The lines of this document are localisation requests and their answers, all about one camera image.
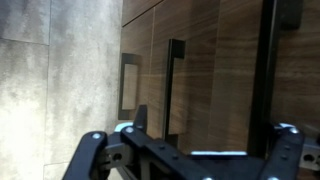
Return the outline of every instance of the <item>black door handle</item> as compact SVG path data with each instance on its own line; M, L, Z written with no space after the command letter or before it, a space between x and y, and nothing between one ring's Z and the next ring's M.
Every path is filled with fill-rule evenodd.
M170 109L171 109L171 93L172 93L172 80L174 70L174 59L183 59L185 55L185 41L170 39L168 47L168 60L166 72L166 84L164 95L164 115L162 126L162 139L168 140L169 124L170 124Z

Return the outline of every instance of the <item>black metal bar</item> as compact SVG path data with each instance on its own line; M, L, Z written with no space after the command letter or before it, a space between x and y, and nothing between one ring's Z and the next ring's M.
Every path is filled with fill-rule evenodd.
M284 128L261 171L261 180L296 179L302 153L304 134L296 128Z
M249 126L251 156L264 158L266 155L280 30L298 28L300 20L292 17L301 18L301 14L302 0L263 1Z
M168 61L166 72L165 98L164 98L164 115L162 126L162 139L169 138L169 124L170 124L170 109L171 109L171 93L172 80L174 70L174 59L183 59L185 54L185 42L176 39L169 40Z
M107 134L102 131L89 132L85 134L74 153L68 169L63 177L64 180L90 180L94 179L99 173L96 159L101 150L107 145Z
M129 120L130 110L122 109L123 104L123 86L124 86L124 71L126 64L134 64L134 54L121 54L120 64L120 86L119 86L119 103L118 103L118 120Z

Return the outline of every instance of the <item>black cabinet handle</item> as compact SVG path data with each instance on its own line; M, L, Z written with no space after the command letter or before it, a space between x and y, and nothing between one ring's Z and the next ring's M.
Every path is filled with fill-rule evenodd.
M254 77L248 153L264 158L280 30L298 29L303 0L264 0Z
M169 124L170 124L170 109L171 109L171 93L172 80L174 70L174 59L183 59L185 54L185 42L176 39L169 40L168 61L166 72L165 96L164 96L164 115L162 126L162 139L168 140Z

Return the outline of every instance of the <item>screw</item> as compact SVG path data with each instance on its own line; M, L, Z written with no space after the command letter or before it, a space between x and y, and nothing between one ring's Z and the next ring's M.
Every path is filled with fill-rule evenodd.
M292 132L293 134L298 134L299 130L295 127L290 128L290 132Z
M178 155L173 154L173 155L172 155L172 159L178 159Z
M93 139L99 139L101 137L101 134L99 134L99 133L94 133L93 135L92 135L92 138Z
M202 180L214 180L214 179L211 178L211 177L205 177L205 178L203 178Z
M126 129L126 132L127 133L132 133L134 130L133 130L133 128L132 127L128 127L127 129Z
M280 180L280 179L277 177L269 177L268 180Z
M290 146L288 146L288 145L286 145L286 146L284 146L284 148L286 149L286 150L290 150Z
M287 160L288 159L288 156L286 156L286 155L281 155L281 158L283 159L283 160Z

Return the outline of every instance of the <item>wood grain panel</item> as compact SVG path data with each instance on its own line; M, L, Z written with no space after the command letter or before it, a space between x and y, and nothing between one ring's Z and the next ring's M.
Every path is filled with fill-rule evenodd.
M300 29L283 34L279 45L272 118L320 133L320 1L304 1Z
M148 104L153 13L154 10L151 9L122 28L121 52L134 54L134 64L138 66L136 107Z
M221 0L209 134L212 149L246 149L261 3ZM282 33L272 105L272 120L295 124L314 137L320 130L319 17L320 2L304 1L301 28ZM301 169L298 178L319 177Z
M163 1L156 6L150 77L152 117L162 125L168 41L186 41L175 60L170 133L181 134L182 150L207 146L219 0Z
M209 144L246 150L261 0L221 0Z
M122 26L148 11L162 0L123 0Z

